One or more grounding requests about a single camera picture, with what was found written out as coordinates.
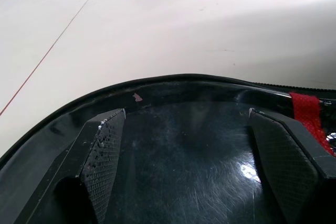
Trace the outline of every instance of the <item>red mesh strap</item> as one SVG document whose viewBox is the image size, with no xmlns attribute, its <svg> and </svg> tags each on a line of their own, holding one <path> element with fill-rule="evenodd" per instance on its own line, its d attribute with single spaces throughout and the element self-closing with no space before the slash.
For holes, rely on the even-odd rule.
<svg viewBox="0 0 336 224">
<path fill-rule="evenodd" d="M 293 100 L 295 120 L 300 121 L 322 147 L 334 155 L 321 127 L 319 99 L 304 94 L 290 93 L 290 95 Z"/>
</svg>

